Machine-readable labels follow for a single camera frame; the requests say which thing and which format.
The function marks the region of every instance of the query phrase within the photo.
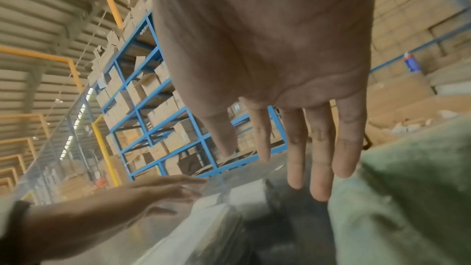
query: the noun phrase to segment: hand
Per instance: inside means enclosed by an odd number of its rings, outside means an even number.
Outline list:
[[[78,200],[32,206],[22,224],[21,263],[78,255],[149,215],[174,215],[164,202],[192,203],[189,187],[206,179],[185,175],[149,177]]]
[[[287,132],[288,183],[301,188],[307,121],[311,193],[329,199],[334,173],[350,176],[363,146],[374,0],[153,0],[154,24],[173,84],[218,148],[237,136],[227,107],[249,109],[261,160],[270,155],[267,106]],[[329,101],[340,124],[337,143]]]

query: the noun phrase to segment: plastic wrapped package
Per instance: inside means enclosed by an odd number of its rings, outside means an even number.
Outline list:
[[[219,204],[192,212],[135,265],[245,265],[251,256],[242,216]]]

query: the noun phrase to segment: corrugated metal roof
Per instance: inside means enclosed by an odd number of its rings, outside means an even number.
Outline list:
[[[115,1],[124,18],[129,11],[127,0]],[[114,18],[105,0],[0,0],[0,44],[70,57],[84,86],[94,58],[93,49],[97,45],[106,46],[106,35],[113,28]],[[70,136],[63,118],[73,108],[76,111],[72,121],[76,119],[81,106],[75,103],[77,96],[67,64],[0,53],[0,114],[41,113],[51,132],[57,129],[52,140],[54,151],[50,149],[40,162],[49,162],[54,154],[61,154]],[[97,117],[100,109],[93,97],[90,106]],[[89,124],[88,118],[83,117],[77,133],[85,148],[92,150],[96,149],[96,142],[85,130]],[[101,130],[108,132],[104,123]],[[39,152],[46,136],[38,118],[0,120],[0,140],[33,136],[38,138],[34,146]],[[74,146],[71,151],[77,156]],[[0,145],[0,157],[14,154],[23,154],[27,165],[33,161],[25,142]],[[17,159],[0,161],[0,169],[11,166],[21,173]]]

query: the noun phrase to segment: warehouse floor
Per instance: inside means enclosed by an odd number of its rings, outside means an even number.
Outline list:
[[[265,236],[262,241],[254,239],[258,243],[256,250],[262,264],[335,264],[334,239],[327,205],[312,200],[308,187],[301,191],[291,189],[286,182],[286,167],[280,168],[285,163],[286,153],[280,153],[274,155],[269,164],[256,161],[243,168],[211,177],[203,196],[268,178],[280,195],[286,217],[267,221],[265,227],[258,226],[258,230],[253,231]],[[178,226],[188,216],[190,208],[178,206],[178,210],[179,215],[173,218],[146,219],[83,255],[45,264],[133,264],[147,249]]]

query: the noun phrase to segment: storage rack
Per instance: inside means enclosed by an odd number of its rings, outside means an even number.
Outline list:
[[[121,78],[121,81],[123,82],[123,85],[119,88],[119,90],[113,94],[113,95],[110,95],[110,100],[101,108],[102,109],[102,113],[105,114],[107,109],[110,107],[110,105],[114,102],[115,100],[115,97],[116,95],[118,94],[119,91],[123,91],[123,90],[126,90],[128,84],[137,78],[137,76],[139,74],[141,74],[143,71],[147,70],[147,71],[153,71],[152,68],[148,68],[147,67],[147,64],[151,61],[151,60],[156,60],[156,61],[163,61],[163,55],[161,53],[161,50],[160,50],[160,46],[159,46],[159,43],[158,43],[158,39],[157,39],[157,35],[156,35],[156,32],[154,30],[154,24],[153,24],[153,21],[152,21],[152,18],[151,18],[151,15],[152,13],[148,12],[147,15],[144,17],[144,19],[139,23],[138,26],[136,26],[134,32],[132,33],[131,35],[131,38],[129,38],[125,44],[123,45],[123,47],[114,55],[114,57],[110,60],[110,62],[108,63],[108,65],[104,68],[104,71],[103,73],[105,74],[108,74],[108,72],[111,70],[112,67],[116,67],[117,69],[117,72]],[[148,45],[145,45],[145,44],[142,44],[138,41],[136,41],[135,37],[146,27],[148,26],[154,40],[155,40],[155,43],[156,43],[156,47],[153,48],[153,47],[149,47]],[[121,57],[121,55],[126,51],[126,49],[133,43],[136,43],[138,44],[139,46],[141,47],[144,47],[144,48],[147,48],[149,50],[151,50],[150,54],[147,55],[146,59],[142,62],[142,64],[137,67],[135,69],[135,71],[126,79],[124,78],[123,76],[123,73],[119,67],[119,64],[118,64],[118,60],[119,58]],[[161,175],[168,175],[167,171],[166,171],[166,168],[165,168],[165,161],[173,156],[176,156],[178,155],[179,153],[182,153],[182,152],[187,152],[188,149],[192,148],[192,147],[195,147],[196,145],[198,144],[201,144],[203,149],[204,149],[204,152],[205,154],[207,155],[210,163],[211,163],[211,166],[212,166],[212,170],[209,171],[209,172],[206,172],[206,173],[202,173],[200,174],[199,176],[200,177],[208,177],[208,176],[212,176],[212,175],[215,175],[215,174],[220,174],[222,173],[223,171],[227,171],[227,170],[230,170],[230,169],[233,169],[233,168],[237,168],[237,167],[240,167],[240,166],[243,166],[245,164],[248,164],[250,162],[253,162],[253,161],[256,161],[259,159],[258,155],[255,154],[255,155],[252,155],[252,156],[249,156],[249,157],[246,157],[246,158],[242,158],[242,159],[239,159],[239,160],[236,160],[234,162],[231,162],[231,163],[228,163],[228,164],[225,164],[221,167],[218,167],[216,161],[214,160],[210,150],[209,150],[209,147],[206,143],[206,140],[208,140],[211,135],[209,133],[206,133],[206,134],[202,134],[201,133],[201,130],[193,116],[193,114],[189,111],[189,109],[187,107],[183,107],[181,108],[179,111],[175,112],[173,115],[171,115],[170,117],[168,117],[167,119],[165,119],[164,121],[162,121],[160,124],[158,124],[157,126],[153,127],[152,129],[148,130],[147,129],[147,126],[146,126],[146,123],[144,122],[143,120],[143,117],[141,115],[141,110],[145,109],[146,108],[146,104],[154,97],[156,96],[168,96],[168,94],[165,94],[163,92],[163,90],[171,83],[171,78],[168,78],[167,80],[161,82],[160,86],[155,89],[149,96],[147,96],[144,100],[142,100],[139,104],[137,105],[134,105],[133,104],[133,109],[130,113],[128,113],[121,121],[119,121],[114,127],[110,128],[110,133],[113,135],[113,139],[114,139],[114,142],[119,150],[119,155],[120,155],[120,158],[123,162],[123,164],[125,165],[125,168],[126,168],[126,171],[128,173],[128,176],[130,178],[130,180],[134,180],[135,176],[138,175],[139,173],[142,173],[152,167],[155,167],[157,166]],[[97,90],[97,83],[95,83],[93,85],[93,88],[95,90]],[[284,150],[286,150],[287,146],[286,146],[286,134],[285,134],[285,130],[283,128],[283,125],[279,119],[279,115],[276,113],[275,109],[273,107],[268,107],[268,112],[269,112],[269,115],[270,115],[270,118],[271,120],[273,120],[273,122],[275,123],[275,126],[276,126],[276,129],[279,131],[280,133],[280,136],[282,137],[283,141],[284,141],[284,144],[282,145],[279,145],[279,146],[276,146],[274,148],[271,149],[271,153],[274,154],[274,153],[279,153],[279,152],[282,152]],[[187,113],[188,114],[188,117],[189,119],[191,120],[191,123],[193,125],[193,128],[195,129],[197,135],[198,135],[198,139],[194,142],[191,142],[177,150],[174,150],[172,151],[171,153],[167,154],[166,156],[162,157],[161,159],[158,159],[158,160],[155,160],[153,161],[152,163],[146,165],[145,167],[142,167],[142,168],[139,168],[133,172],[130,171],[129,167],[128,167],[128,161],[125,157],[125,154],[128,153],[128,152],[131,152],[133,150],[138,150],[138,149],[141,149],[141,148],[145,148],[145,147],[152,147],[154,146],[155,144],[165,140],[165,138],[170,134],[172,133],[173,131],[170,130],[170,131],[167,131],[165,130],[164,132],[161,130],[166,124],[170,123],[171,121],[175,120],[176,118],[178,118],[180,115],[183,115]],[[118,139],[117,139],[117,136],[116,136],[116,133],[119,132],[119,131],[125,131],[125,130],[129,130],[129,129],[136,129],[137,127],[125,127],[125,123],[130,121],[130,120],[135,120],[137,119],[137,122],[139,124],[139,128],[142,130],[143,132],[143,135],[135,140],[134,142],[132,142],[131,144],[129,144],[126,148],[121,148],[119,142],[118,142]],[[234,126],[237,126],[237,125],[240,125],[242,123],[246,123],[247,121],[249,120],[249,115],[248,114],[245,114],[245,115],[242,115],[242,116],[239,116],[237,117],[236,119],[232,120],[231,123],[232,125]]]

